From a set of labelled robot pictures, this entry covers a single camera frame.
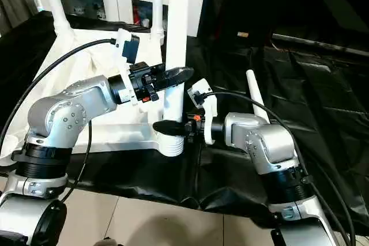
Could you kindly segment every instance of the white pole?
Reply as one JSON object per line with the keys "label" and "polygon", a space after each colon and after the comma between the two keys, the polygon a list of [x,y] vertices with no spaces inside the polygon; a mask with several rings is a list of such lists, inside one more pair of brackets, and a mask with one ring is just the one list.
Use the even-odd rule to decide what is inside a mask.
{"label": "white pole", "polygon": [[163,30],[163,0],[154,0],[153,3],[153,15],[152,15],[152,27],[151,35],[160,39],[160,45],[164,43],[164,30]]}
{"label": "white pole", "polygon": [[54,18],[55,33],[60,35],[61,33],[70,32],[71,27],[68,20],[65,17],[61,0],[49,0],[52,16]]}
{"label": "white pole", "polygon": [[[166,70],[186,65],[189,0],[169,0]],[[165,91],[164,120],[182,121],[184,84]],[[183,137],[159,134],[159,151],[177,156],[183,151]]]}
{"label": "white pole", "polygon": [[[247,78],[248,88],[250,90],[251,99],[264,105],[263,98],[261,97],[261,94],[260,94],[258,82],[256,81],[255,74],[252,69],[249,69],[246,71],[246,78]],[[261,118],[264,118],[268,123],[270,123],[269,117],[266,111],[264,111],[262,108],[259,108],[256,105],[253,105],[253,108],[254,108],[255,115],[260,116]]]}

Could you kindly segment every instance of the black cable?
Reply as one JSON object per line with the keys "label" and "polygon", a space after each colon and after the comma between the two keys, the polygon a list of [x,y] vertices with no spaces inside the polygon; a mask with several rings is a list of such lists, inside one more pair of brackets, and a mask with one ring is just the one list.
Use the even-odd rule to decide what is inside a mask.
{"label": "black cable", "polygon": [[68,52],[67,54],[64,54],[63,56],[61,56],[59,59],[57,59],[54,63],[52,63],[51,65],[49,65],[49,67],[47,67],[44,71],[42,71],[33,81],[32,83],[27,87],[27,89],[25,90],[25,92],[22,94],[22,96],[20,97],[19,101],[17,102],[17,104],[15,105],[15,107],[13,108],[12,112],[10,113],[7,121],[5,122],[5,125],[3,127],[3,129],[1,130],[1,134],[0,134],[0,150],[2,149],[2,145],[5,139],[5,135],[6,132],[14,118],[14,116],[16,115],[17,111],[19,110],[19,108],[21,107],[21,104],[23,103],[23,101],[26,99],[27,95],[29,95],[29,93],[31,92],[31,90],[42,80],[42,78],[44,78],[51,70],[53,70],[57,65],[59,65],[60,63],[62,63],[64,60],[66,60],[67,58],[69,58],[70,56],[72,56],[73,54],[88,48],[90,46],[95,46],[97,44],[101,44],[101,43],[111,43],[111,44],[115,44],[116,40],[115,39],[103,39],[103,40],[96,40],[96,41],[92,41],[90,43],[86,43],[83,44],[73,50],[71,50],[70,52]]}
{"label": "black cable", "polygon": [[344,210],[344,213],[345,213],[346,218],[350,218],[350,220],[348,220],[348,225],[349,225],[349,229],[350,229],[350,241],[351,241],[351,245],[352,246],[355,246],[355,243],[353,243],[353,242],[355,242],[355,240],[351,239],[351,237],[356,237],[355,228],[353,226],[353,222],[351,220],[351,216],[350,216],[350,213],[348,211],[348,208],[347,208],[347,205],[345,203],[345,200],[343,199],[341,193],[338,191],[338,188],[336,187],[336,185],[333,183],[333,180],[325,172],[325,170],[322,168],[322,166],[319,164],[319,162],[314,157],[311,157],[311,155],[309,156],[309,158],[312,159],[312,161],[314,162],[314,164],[318,167],[318,169],[323,173],[323,175],[327,179],[328,183],[330,184],[331,188],[334,191],[334,194],[338,198],[338,201],[340,202],[340,204],[342,206],[342,209]]}
{"label": "black cable", "polygon": [[[298,159],[300,161],[301,168],[302,168],[304,174],[305,175],[308,175],[306,164],[305,164],[305,161],[304,161],[304,159],[302,157],[302,154],[301,154],[300,148],[299,148],[299,146],[298,146],[298,144],[296,142],[296,139],[293,136],[292,131],[289,129],[289,127],[282,121],[282,119],[278,115],[276,115],[272,110],[270,110],[269,108],[267,108],[264,105],[260,104],[259,102],[255,101],[255,100],[253,100],[253,99],[251,99],[251,98],[249,98],[249,97],[247,97],[247,96],[245,96],[243,94],[236,93],[236,92],[229,92],[229,91],[228,92],[209,92],[209,93],[204,93],[201,96],[203,98],[207,98],[208,96],[216,95],[216,94],[226,94],[226,95],[231,95],[231,96],[243,98],[246,101],[251,102],[252,104],[260,107],[261,109],[263,109],[264,111],[266,111],[268,114],[270,114],[272,117],[274,117],[278,121],[278,123],[281,126],[283,126],[290,133],[290,135],[292,137],[292,140],[293,140],[293,144],[295,145],[296,154],[298,155]],[[348,238],[348,235],[347,235],[345,229],[342,227],[342,225],[339,222],[338,218],[333,213],[332,209],[329,207],[328,203],[325,201],[323,195],[321,195],[321,193],[319,192],[319,190],[315,186],[315,184],[314,183],[311,183],[311,186],[312,186],[315,194],[317,195],[317,197],[319,198],[319,200],[321,201],[321,203],[325,207],[325,209],[328,211],[328,213],[331,216],[332,220],[336,224],[337,229],[341,233],[341,235],[342,235],[342,237],[343,237],[343,239],[345,241],[346,246],[356,245],[355,237],[353,237],[353,241],[351,240],[351,243],[350,243],[350,240]],[[352,221],[350,216],[347,218],[347,220],[348,221]]]}
{"label": "black cable", "polygon": [[78,174],[78,177],[76,177],[74,179],[74,183],[73,185],[70,187],[68,193],[63,197],[63,199],[61,200],[62,203],[65,202],[66,199],[68,199],[68,197],[70,196],[70,194],[73,192],[73,190],[77,187],[79,181],[82,178],[82,175],[85,171],[85,167],[86,167],[86,162],[87,162],[87,158],[88,155],[90,153],[90,149],[91,149],[91,142],[92,142],[92,123],[91,121],[88,122],[88,143],[87,143],[87,149],[86,149],[86,154],[85,154],[85,158],[83,160],[83,164],[82,167],[80,169],[80,173]]}

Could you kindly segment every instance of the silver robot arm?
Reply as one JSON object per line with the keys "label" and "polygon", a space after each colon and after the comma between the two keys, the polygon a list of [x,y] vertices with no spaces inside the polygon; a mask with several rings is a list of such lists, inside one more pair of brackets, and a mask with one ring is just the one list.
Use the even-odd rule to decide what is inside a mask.
{"label": "silver robot arm", "polygon": [[[229,113],[224,121],[224,137],[228,146],[250,155],[261,177],[269,211],[279,223],[279,230],[272,232],[277,245],[339,245],[284,127],[268,124],[256,115]],[[281,238],[284,244],[278,244]]]}
{"label": "silver robot arm", "polygon": [[181,84],[192,74],[188,67],[165,71],[165,65],[141,62],[130,67],[129,86],[120,75],[101,75],[35,102],[28,112],[30,129],[23,149],[12,154],[17,169],[9,173],[0,196],[0,245],[55,246],[66,218],[58,196],[67,184],[72,148],[86,124],[130,102],[131,95],[156,101],[157,91]]}

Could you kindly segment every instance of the tile floor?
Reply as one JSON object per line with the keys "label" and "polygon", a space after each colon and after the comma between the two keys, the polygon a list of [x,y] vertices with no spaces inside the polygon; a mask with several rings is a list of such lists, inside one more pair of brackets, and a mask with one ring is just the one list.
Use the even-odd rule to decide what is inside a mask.
{"label": "tile floor", "polygon": [[[0,177],[0,190],[5,185]],[[75,190],[58,246],[93,246],[111,237],[124,246],[274,246],[270,230],[248,218]],[[369,246],[358,237],[357,246]]]}

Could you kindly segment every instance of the black tarp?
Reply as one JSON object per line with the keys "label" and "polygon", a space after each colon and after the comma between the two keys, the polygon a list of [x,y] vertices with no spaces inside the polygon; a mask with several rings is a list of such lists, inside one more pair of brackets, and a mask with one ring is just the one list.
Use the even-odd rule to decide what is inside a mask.
{"label": "black tarp", "polygon": [[[68,17],[73,28],[114,30],[120,24]],[[52,18],[42,12],[0,38],[3,124],[31,82],[55,39]],[[327,181],[315,166],[329,173],[349,205],[358,234],[369,234],[369,121],[366,85],[369,67],[362,60],[338,54],[277,51],[274,48],[222,49],[187,40],[187,65],[195,68],[190,86],[206,78],[218,89],[247,92],[245,72],[253,68],[267,107],[296,135],[309,171],[339,219],[343,212]],[[184,111],[193,110],[188,97]],[[252,112],[239,99],[218,97],[219,117]],[[73,178],[83,160],[72,155]],[[266,223],[266,196],[247,155],[217,142],[185,145],[178,157],[155,150],[92,153],[80,187],[119,196],[153,200],[217,213],[236,214]]]}

